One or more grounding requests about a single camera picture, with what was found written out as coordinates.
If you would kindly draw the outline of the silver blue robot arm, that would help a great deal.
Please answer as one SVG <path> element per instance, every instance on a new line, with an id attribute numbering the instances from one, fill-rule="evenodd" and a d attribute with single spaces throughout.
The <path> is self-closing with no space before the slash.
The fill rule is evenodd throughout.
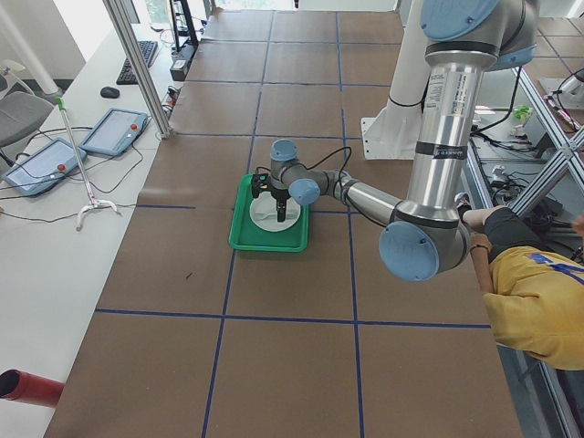
<path id="1" fill-rule="evenodd" d="M 467 157 L 475 103 L 486 71 L 526 64 L 535 52 L 537 1 L 423 1 L 409 22 L 422 32 L 429 75 L 421 84 L 421 127 L 404 199 L 342 170 L 314 171 L 289 140 L 271 147 L 266 179 L 284 219 L 286 197 L 310 205 L 327 195 L 383 225 L 385 266 L 407 281 L 424 281 L 460 265 L 470 235 L 454 208 L 454 190 Z"/>

